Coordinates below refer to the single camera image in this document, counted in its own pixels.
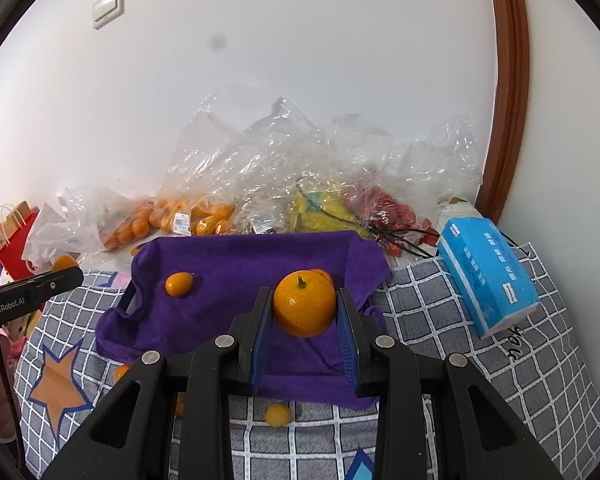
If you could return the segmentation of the yellow snack package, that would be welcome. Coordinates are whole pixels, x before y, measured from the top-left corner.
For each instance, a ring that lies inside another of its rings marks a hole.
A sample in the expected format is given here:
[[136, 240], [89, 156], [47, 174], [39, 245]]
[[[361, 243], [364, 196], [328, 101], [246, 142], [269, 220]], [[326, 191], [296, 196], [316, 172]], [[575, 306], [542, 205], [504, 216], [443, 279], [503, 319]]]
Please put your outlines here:
[[291, 232], [352, 231], [370, 238], [363, 222], [343, 205], [335, 192], [304, 192], [298, 188], [289, 213]]

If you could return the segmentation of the large orange with stem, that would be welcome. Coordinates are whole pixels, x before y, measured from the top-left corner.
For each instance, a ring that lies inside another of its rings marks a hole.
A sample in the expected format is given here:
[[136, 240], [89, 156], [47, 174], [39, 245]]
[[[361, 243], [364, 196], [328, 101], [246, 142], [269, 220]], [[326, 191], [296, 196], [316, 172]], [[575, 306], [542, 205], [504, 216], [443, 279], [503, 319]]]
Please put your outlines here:
[[326, 272], [323, 269], [310, 269], [311, 272], [321, 276], [322, 278], [324, 278], [325, 281], [328, 281], [329, 284], [332, 285], [332, 287], [335, 287], [334, 285], [334, 280], [332, 279], [332, 277], [330, 276], [330, 274], [328, 272]]

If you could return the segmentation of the white wall switch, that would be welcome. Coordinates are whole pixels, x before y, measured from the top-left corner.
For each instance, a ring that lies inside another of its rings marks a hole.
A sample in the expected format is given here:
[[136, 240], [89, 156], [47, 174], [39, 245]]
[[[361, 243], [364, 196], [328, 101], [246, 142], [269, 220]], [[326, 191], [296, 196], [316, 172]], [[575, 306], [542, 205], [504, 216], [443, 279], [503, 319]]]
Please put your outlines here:
[[92, 6], [92, 25], [99, 30], [124, 13], [124, 0], [97, 0]]

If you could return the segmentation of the yellow green small fruit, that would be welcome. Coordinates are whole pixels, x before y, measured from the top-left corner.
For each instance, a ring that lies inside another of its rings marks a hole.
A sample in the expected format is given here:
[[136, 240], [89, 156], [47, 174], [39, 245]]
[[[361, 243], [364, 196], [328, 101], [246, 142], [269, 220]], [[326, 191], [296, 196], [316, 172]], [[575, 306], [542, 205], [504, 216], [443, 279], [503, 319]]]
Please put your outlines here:
[[263, 419], [268, 426], [285, 427], [292, 422], [291, 410], [287, 404], [272, 403], [266, 408]]

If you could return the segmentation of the white plastic bag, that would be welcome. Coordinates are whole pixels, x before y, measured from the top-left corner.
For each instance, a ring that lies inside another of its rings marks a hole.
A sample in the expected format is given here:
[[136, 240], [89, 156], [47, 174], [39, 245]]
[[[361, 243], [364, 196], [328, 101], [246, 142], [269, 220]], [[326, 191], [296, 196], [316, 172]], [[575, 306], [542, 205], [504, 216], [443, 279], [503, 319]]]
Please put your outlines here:
[[23, 248], [23, 260], [34, 274], [52, 270], [62, 255], [79, 257], [76, 222], [71, 221], [45, 203], [36, 216]]

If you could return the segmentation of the grey checkered star cloth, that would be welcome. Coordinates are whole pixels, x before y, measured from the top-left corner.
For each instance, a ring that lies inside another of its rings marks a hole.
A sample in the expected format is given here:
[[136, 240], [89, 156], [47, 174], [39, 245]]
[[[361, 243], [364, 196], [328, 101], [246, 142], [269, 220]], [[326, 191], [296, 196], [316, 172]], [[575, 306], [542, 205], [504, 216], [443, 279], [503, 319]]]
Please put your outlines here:
[[[527, 425], [566, 479], [588, 479], [600, 463], [600, 395], [585, 365], [568, 311], [531, 246], [517, 257], [540, 302], [515, 328], [480, 338], [451, 274], [440, 260], [396, 262], [370, 302], [388, 332], [424, 356], [468, 356]], [[111, 269], [86, 270], [83, 285], [46, 304], [20, 354], [15, 389], [27, 465], [42, 474], [84, 421], [83, 412], [50, 426], [46, 409], [30, 401], [43, 367], [68, 356], [72, 376], [91, 403], [114, 385], [116, 361], [95, 348], [100, 316], [118, 303], [128, 277]], [[283, 428], [264, 421], [268, 401], [237, 398], [230, 404], [234, 474], [239, 479], [341, 479], [357, 452], [373, 453], [376, 408], [338, 408], [291, 402]]]

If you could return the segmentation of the red paper shopping bag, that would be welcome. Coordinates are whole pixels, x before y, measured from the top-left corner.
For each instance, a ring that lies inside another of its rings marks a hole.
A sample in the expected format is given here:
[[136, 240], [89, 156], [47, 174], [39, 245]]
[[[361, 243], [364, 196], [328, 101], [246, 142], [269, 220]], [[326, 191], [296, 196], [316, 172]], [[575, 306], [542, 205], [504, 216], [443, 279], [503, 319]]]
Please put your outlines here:
[[25, 200], [15, 207], [0, 207], [0, 212], [5, 214], [0, 219], [0, 263], [14, 281], [33, 275], [23, 252], [39, 211], [38, 207], [30, 207]]

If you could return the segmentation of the oval orange kumquat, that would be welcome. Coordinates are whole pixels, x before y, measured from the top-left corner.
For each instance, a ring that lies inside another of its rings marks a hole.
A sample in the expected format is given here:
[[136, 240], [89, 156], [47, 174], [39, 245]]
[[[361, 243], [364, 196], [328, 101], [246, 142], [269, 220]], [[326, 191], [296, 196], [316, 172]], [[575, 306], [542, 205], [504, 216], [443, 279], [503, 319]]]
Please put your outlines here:
[[164, 282], [164, 290], [170, 297], [186, 296], [193, 287], [194, 279], [190, 272], [173, 273]]

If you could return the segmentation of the brown wooden door frame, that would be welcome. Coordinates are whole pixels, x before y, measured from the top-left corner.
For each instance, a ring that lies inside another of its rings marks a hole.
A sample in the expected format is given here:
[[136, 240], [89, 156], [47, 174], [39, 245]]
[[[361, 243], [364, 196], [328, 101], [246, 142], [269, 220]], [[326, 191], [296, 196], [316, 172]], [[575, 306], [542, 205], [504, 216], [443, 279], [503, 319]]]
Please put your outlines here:
[[492, 0], [498, 76], [483, 182], [476, 208], [500, 220], [524, 138], [530, 87], [530, 37], [526, 0]]

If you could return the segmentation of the clear bag of oranges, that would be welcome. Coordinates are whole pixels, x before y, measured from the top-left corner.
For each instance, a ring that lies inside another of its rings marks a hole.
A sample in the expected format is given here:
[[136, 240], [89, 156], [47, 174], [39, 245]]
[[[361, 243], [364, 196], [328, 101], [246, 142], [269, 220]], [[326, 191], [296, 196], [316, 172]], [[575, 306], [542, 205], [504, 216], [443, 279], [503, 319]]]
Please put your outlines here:
[[124, 196], [103, 185], [66, 188], [59, 203], [80, 252], [114, 252], [158, 235], [220, 234], [235, 205], [200, 194]]

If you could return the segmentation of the large round orange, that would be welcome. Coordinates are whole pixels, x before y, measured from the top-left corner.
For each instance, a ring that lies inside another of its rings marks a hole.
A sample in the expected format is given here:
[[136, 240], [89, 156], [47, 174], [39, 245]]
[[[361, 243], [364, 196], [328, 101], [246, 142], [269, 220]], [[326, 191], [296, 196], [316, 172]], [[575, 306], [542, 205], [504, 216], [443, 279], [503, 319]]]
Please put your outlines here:
[[310, 269], [291, 272], [274, 290], [275, 319], [290, 336], [311, 338], [326, 332], [336, 307], [335, 287]]

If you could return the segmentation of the large crumpled clear plastic bag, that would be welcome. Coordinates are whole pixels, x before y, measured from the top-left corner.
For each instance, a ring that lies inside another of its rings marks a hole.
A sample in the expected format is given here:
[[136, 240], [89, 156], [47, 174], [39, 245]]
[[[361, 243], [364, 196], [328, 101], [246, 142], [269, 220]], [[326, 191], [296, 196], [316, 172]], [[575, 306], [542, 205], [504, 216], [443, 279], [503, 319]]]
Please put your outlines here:
[[273, 234], [292, 233], [298, 188], [335, 192], [348, 208], [347, 192], [378, 185], [434, 224], [438, 203], [471, 196], [481, 181], [467, 117], [400, 142], [358, 114], [317, 126], [285, 98], [227, 87], [210, 94], [182, 131], [158, 195], [216, 197], [235, 205], [231, 233]]

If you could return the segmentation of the purple towel covered tray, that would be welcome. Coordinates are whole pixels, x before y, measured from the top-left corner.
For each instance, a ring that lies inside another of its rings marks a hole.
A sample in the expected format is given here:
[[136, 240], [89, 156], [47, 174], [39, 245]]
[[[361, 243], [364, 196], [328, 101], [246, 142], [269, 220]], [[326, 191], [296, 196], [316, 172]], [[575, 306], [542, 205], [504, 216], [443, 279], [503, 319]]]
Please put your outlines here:
[[[337, 287], [350, 290], [355, 307], [381, 323], [368, 305], [390, 269], [380, 248], [355, 232], [158, 237], [134, 256], [131, 283], [120, 302], [96, 325], [99, 354], [132, 363], [146, 350], [176, 356], [227, 333], [234, 317], [250, 311], [263, 286], [275, 287], [287, 274], [323, 269]], [[170, 297], [164, 282], [190, 272], [192, 289]], [[265, 398], [335, 404], [366, 410], [344, 376], [335, 326], [311, 339], [273, 326], [258, 389]]]

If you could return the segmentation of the blue tissue pack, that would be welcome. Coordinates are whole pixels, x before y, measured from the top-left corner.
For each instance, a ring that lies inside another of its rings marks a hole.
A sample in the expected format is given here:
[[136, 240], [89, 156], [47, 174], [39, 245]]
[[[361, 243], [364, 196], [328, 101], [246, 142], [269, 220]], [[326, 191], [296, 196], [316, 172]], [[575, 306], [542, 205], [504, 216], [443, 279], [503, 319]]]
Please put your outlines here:
[[480, 338], [514, 327], [540, 304], [531, 278], [491, 220], [450, 219], [437, 248]]

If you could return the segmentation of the yellow orange mandarin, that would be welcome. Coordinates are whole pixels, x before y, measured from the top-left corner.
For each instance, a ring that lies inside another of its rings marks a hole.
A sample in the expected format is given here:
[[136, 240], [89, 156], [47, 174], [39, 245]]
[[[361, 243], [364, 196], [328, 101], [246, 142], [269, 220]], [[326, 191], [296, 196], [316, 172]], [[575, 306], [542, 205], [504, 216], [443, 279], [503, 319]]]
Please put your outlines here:
[[54, 260], [54, 262], [52, 264], [52, 271], [59, 272], [62, 270], [74, 268], [75, 266], [78, 266], [78, 265], [79, 265], [79, 263], [76, 262], [76, 259], [73, 258], [72, 255], [62, 254]]

